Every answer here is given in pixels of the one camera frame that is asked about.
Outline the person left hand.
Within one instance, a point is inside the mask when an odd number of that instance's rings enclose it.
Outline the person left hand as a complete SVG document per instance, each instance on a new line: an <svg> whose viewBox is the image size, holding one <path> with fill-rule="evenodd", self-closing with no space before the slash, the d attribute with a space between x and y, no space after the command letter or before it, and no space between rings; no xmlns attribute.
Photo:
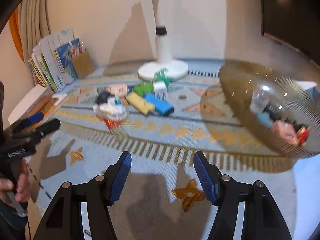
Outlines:
<svg viewBox="0 0 320 240"><path fill-rule="evenodd" d="M13 203L7 195L8 191L16 190L15 200L19 203L26 203L30 199L29 171L25 160L22 160L21 173L16 183L1 178L1 201L13 207Z"/></svg>

